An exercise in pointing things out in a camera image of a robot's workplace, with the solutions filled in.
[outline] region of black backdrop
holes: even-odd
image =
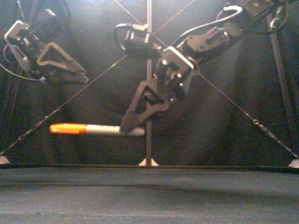
[[[2,32],[11,27],[16,4],[2,0]],[[146,0],[118,1],[146,24]],[[138,165],[146,157],[143,137],[66,136],[50,133],[52,123],[119,125],[139,82],[146,79],[146,63],[125,56],[114,41],[118,24],[137,23],[116,1],[67,1],[70,28],[55,39],[88,70],[92,84],[60,108],[36,131],[6,153],[15,163]],[[213,20],[227,0],[198,0],[163,27],[191,0],[154,1],[154,31],[170,45],[183,32]],[[32,1],[23,1],[26,16]],[[66,21],[60,1],[44,1]],[[278,33],[283,54],[293,112],[298,119],[299,45],[298,2],[291,5],[286,28]],[[257,118],[290,147],[295,147],[287,127],[286,108],[269,35],[250,33],[201,73]],[[26,131],[84,88],[51,87],[18,80],[4,71],[2,79],[2,143],[4,150]],[[254,125],[223,95],[197,76],[187,97],[154,120],[154,160],[159,165],[289,165],[293,157]]]

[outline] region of black fabric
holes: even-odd
[[[299,176],[234,169],[0,170],[2,223],[298,223]]]
[[[163,27],[190,1],[154,2],[155,36],[170,45],[194,26],[215,20],[227,1],[195,1]],[[138,22],[115,1],[67,1],[70,28],[55,39],[87,69],[91,85],[60,108],[40,128],[6,153],[12,162],[138,165],[146,157],[143,137],[54,135],[52,123],[121,125],[137,87],[146,79],[146,63],[126,57],[114,40],[118,24]],[[119,1],[146,24],[146,1]],[[44,1],[67,19],[60,1]],[[293,85],[298,116],[298,2],[291,5],[290,23],[279,33],[285,65]],[[277,65],[267,35],[250,33],[218,58],[201,66],[201,73],[250,115],[286,143],[290,142]],[[12,78],[2,71],[2,113],[7,110]],[[3,134],[2,149],[84,88],[22,81],[14,119]],[[293,157],[254,125],[223,95],[201,77],[191,81],[187,97],[154,120],[154,159],[161,165],[289,165]]]

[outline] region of marker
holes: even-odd
[[[103,135],[121,137],[141,137],[146,134],[146,130],[135,128],[127,134],[119,131],[119,126],[107,126],[86,123],[55,123],[51,125],[51,133],[68,135]]]

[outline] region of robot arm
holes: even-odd
[[[55,42],[46,41],[47,36],[59,31],[52,18],[51,14],[51,19],[42,23],[43,28],[39,29],[18,20],[4,35],[4,40],[28,77],[54,85],[87,83],[87,71],[79,62]]]
[[[138,58],[138,51],[142,50],[143,60],[159,60],[154,78],[143,81],[135,92],[123,117],[121,131],[130,132],[157,113],[165,112],[171,102],[185,98],[199,65],[223,53],[239,42],[249,30],[261,24],[262,19],[282,4],[291,2],[289,0],[246,0],[239,5],[226,5],[219,14],[222,18],[189,30],[166,49],[154,44],[155,37],[146,32],[146,28],[137,29],[134,25],[122,25],[122,28],[129,28],[126,43],[119,45],[125,53]],[[194,35],[202,29],[209,31],[202,35]],[[137,111],[141,111],[142,100],[146,100],[151,106],[139,114]]]

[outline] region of cable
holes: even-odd
[[[11,64],[16,64],[18,62],[12,62],[12,61],[7,58],[7,56],[6,56],[6,50],[7,50],[7,47],[8,47],[8,44],[4,46],[4,60],[6,60],[8,63],[11,63]]]
[[[0,67],[12,75],[15,76],[16,78],[19,79],[23,79],[23,80],[27,80],[27,81],[40,81],[40,80],[36,80],[36,79],[31,79],[31,78],[27,78],[27,77],[23,77],[22,75],[19,75],[18,73],[14,73],[12,71],[10,71],[3,64],[0,64]]]
[[[207,23],[205,25],[201,25],[201,26],[197,26],[194,28],[191,28],[173,43],[173,46],[178,46],[187,37],[190,37],[193,35],[194,32],[197,32],[198,30],[201,29],[207,29],[215,25],[223,25],[225,23],[227,23],[233,18],[235,18],[241,12],[243,11],[243,8],[234,5],[234,6],[229,6],[229,7],[225,7],[223,11],[237,11],[233,15],[211,22],[211,23]]]
[[[121,30],[129,30],[133,28],[133,25],[131,24],[119,24],[114,30],[114,37],[115,37],[115,41],[116,41],[116,45],[119,47],[119,49],[122,50],[122,52],[127,52],[127,49],[125,47],[125,45],[119,42],[119,39],[118,39],[118,32]]]

